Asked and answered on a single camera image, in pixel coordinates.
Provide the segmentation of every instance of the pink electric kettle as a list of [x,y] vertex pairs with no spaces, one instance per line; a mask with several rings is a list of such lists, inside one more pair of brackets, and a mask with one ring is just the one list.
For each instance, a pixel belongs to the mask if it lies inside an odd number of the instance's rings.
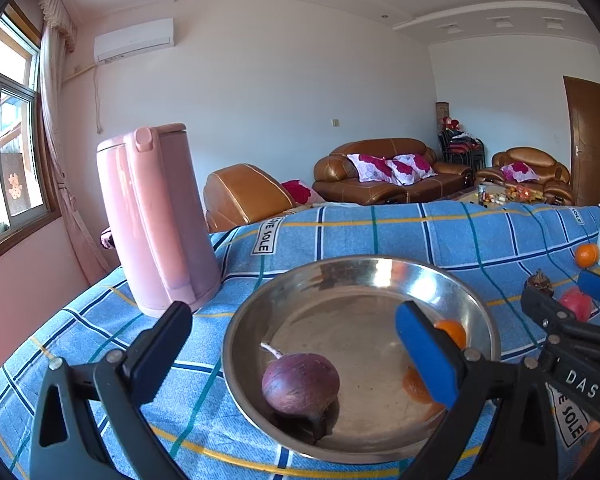
[[138,128],[98,146],[98,173],[120,263],[139,309],[196,311],[220,287],[184,124]]

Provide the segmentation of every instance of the leather armchair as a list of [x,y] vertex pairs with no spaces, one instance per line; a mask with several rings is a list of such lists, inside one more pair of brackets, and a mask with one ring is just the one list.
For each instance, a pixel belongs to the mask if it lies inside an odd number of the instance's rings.
[[[427,159],[438,176],[416,182],[412,186],[395,186],[386,182],[360,182],[358,172],[347,155],[393,158],[417,153]],[[339,146],[320,159],[314,167],[314,189],[330,202],[352,202],[360,205],[432,202],[458,192],[472,178],[472,170],[461,164],[438,162],[436,153],[417,139],[359,140]]]
[[203,196],[211,233],[260,222],[298,205],[278,181],[251,164],[214,171]]
[[547,203],[575,204],[575,196],[570,186],[571,175],[567,167],[537,148],[510,148],[506,152],[496,153],[491,159],[493,167],[485,168],[475,174],[475,184],[484,181],[501,186],[518,184],[516,181],[507,181],[500,170],[503,166],[514,162],[524,162],[540,177],[538,181],[523,182],[522,186],[541,191]]

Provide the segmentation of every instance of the curtain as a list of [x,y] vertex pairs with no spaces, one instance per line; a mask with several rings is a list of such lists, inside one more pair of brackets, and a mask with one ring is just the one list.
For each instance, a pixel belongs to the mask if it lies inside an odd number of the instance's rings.
[[62,69],[67,51],[72,52],[75,48],[76,28],[62,0],[40,0],[40,7],[45,17],[40,47],[42,116],[52,175],[60,212],[76,259],[85,278],[93,285],[110,272],[110,267],[82,221],[75,197],[65,183],[59,156],[61,132],[58,110]]

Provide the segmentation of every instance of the blue checkered tablecloth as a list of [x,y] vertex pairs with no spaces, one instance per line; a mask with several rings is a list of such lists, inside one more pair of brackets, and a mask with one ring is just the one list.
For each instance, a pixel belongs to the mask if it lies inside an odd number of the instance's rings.
[[[220,362],[222,338],[234,311],[262,283],[315,260],[349,254],[410,258],[446,269],[471,286],[498,324],[502,359],[516,362],[535,354],[544,337],[520,309],[523,282],[541,268],[559,298],[580,270],[574,249],[596,241],[599,208],[577,211],[517,204],[485,210],[458,202],[326,206],[283,218],[266,243],[259,224],[214,234],[221,290],[194,316],[187,343],[156,399],[142,412],[193,479],[397,478],[409,460],[370,466],[318,462],[281,447],[245,420],[227,391]],[[600,324],[600,306],[590,322]],[[123,269],[117,269],[53,316],[0,368],[0,456],[17,478],[29,475],[31,428],[48,359],[94,362],[109,349],[126,349],[154,323],[139,313]],[[454,477],[470,468],[480,449],[493,415],[490,406],[485,406]],[[94,413],[114,463],[134,478],[106,414],[97,404]],[[580,416],[586,425],[586,414]],[[564,434],[558,419],[557,429],[566,476],[584,440]]]

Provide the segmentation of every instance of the coffee table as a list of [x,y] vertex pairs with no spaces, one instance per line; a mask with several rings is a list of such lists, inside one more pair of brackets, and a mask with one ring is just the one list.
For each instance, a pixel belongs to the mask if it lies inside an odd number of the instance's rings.
[[[492,184],[491,182],[485,182],[484,185],[487,187],[487,193],[491,194],[503,194],[506,195],[504,186],[499,186],[498,184]],[[478,187],[472,186],[451,195],[443,196],[438,200],[455,200],[456,202],[464,202],[465,204],[478,204]],[[531,204],[539,204],[542,203],[542,200],[534,200]],[[500,204],[496,204],[493,202],[485,202],[485,208],[494,209],[500,207]]]

